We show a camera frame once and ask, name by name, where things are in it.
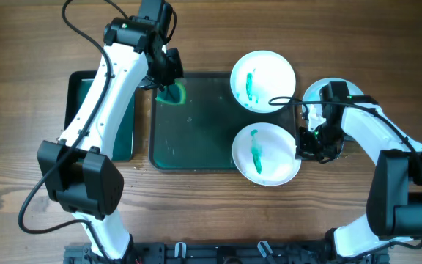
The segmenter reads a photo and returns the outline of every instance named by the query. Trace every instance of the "green stain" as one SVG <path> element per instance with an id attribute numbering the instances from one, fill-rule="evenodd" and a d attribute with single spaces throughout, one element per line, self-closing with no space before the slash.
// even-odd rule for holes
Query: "green stain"
<path id="1" fill-rule="evenodd" d="M 258 133 L 257 129 L 254 129 L 250 132 L 250 136 L 252 136 L 252 156 L 253 156 L 253 164 L 255 165 L 256 172 L 258 174 L 262 173 L 262 161 L 260 157 L 262 156 L 262 146 L 260 146 L 255 140 L 255 134 Z"/>
<path id="2" fill-rule="evenodd" d="M 253 86 L 253 74 L 255 73 L 255 69 L 253 69 L 252 73 L 247 73 L 247 83 L 245 84 L 245 88 L 247 91 L 247 96 L 250 101 L 253 100 L 252 95 L 252 86 Z"/>

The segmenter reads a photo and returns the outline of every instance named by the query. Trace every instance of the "wooden surface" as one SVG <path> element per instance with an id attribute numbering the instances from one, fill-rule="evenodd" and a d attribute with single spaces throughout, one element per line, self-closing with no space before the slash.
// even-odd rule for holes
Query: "wooden surface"
<path id="1" fill-rule="evenodd" d="M 0 7 L 0 263 L 60 263 L 64 246 L 88 241 L 80 226 L 27 235 L 16 219 L 40 179 L 40 142 L 54 141 L 63 127 L 68 77 L 96 69 L 100 59 L 62 23 L 62 1 L 56 3 Z M 229 71 L 250 51 L 275 51 L 295 69 L 300 95 L 321 78 L 346 78 L 422 142 L 422 1 L 172 4 L 178 26 L 171 46 L 179 48 L 185 70 Z M 121 7 L 138 10 L 137 4 Z M 67 15 L 101 41 L 117 13 L 98 4 L 69 7 Z M 150 93 L 137 93 L 136 103 L 136 156 L 117 164 L 125 177 L 119 209 L 136 241 L 321 238 L 365 211 L 374 166 L 360 150 L 331 164 L 303 163 L 294 180 L 274 188 L 237 173 L 163 175 L 147 160 Z M 42 188 L 26 223 L 42 228 L 71 218 Z M 422 263 L 422 250 L 394 249 L 391 257 L 392 263 Z"/>

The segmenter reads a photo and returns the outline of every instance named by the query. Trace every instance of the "tabletop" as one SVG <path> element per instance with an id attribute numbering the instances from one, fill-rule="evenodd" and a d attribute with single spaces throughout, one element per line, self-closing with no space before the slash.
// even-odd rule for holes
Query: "tabletop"
<path id="1" fill-rule="evenodd" d="M 136 14 L 138 1 L 125 2 L 120 7 Z M 171 3 L 178 23 L 170 46 L 179 48 L 185 71 L 230 71 L 248 52 L 274 51 L 295 69 L 298 91 L 325 77 L 350 80 L 422 142 L 422 1 Z M 41 177 L 37 149 L 63 129 L 70 74 L 95 70 L 100 61 L 98 51 L 63 24 L 61 4 L 0 5 L 0 263 L 60 263 L 64 246 L 88 241 L 80 226 L 27 235 L 17 224 L 23 200 Z M 101 1 L 81 1 L 67 11 L 98 42 L 116 16 Z M 119 209 L 137 242 L 317 239 L 365 212 L 374 165 L 359 148 L 329 164 L 303 162 L 295 179 L 279 187 L 256 186 L 238 173 L 165 175 L 147 159 L 150 109 L 151 93 L 138 91 L 135 157 L 116 164 L 125 177 Z M 26 213 L 32 228 L 71 219 L 45 187 Z M 422 263 L 422 249 L 390 252 L 392 263 Z"/>

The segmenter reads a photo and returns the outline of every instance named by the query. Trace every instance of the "dark green tray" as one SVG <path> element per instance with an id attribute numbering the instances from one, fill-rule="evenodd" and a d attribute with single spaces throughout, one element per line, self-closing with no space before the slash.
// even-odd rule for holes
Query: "dark green tray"
<path id="1" fill-rule="evenodd" d="M 86 98 L 97 71 L 78 71 L 70 76 L 67 89 L 66 114 L 64 129 L 73 121 L 84 98 Z M 122 122 L 118 128 L 114 143 L 112 161 L 129 161 L 133 157 L 133 129 L 135 124 L 135 97 L 131 98 Z"/>
<path id="2" fill-rule="evenodd" d="M 295 134 L 293 108 L 271 114 L 246 110 L 234 98 L 230 73 L 186 73 L 185 105 L 156 101 L 152 93 L 149 161 L 164 172 L 235 170 L 232 142 L 247 125 L 268 122 Z"/>

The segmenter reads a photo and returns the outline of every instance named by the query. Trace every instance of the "sponge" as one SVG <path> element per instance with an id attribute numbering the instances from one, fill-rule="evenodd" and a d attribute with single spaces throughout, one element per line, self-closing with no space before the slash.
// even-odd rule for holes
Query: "sponge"
<path id="1" fill-rule="evenodd" d="M 175 81 L 175 84 L 166 86 L 164 91 L 159 93 L 155 99 L 157 102 L 178 106 L 185 104 L 187 92 L 182 83 Z"/>

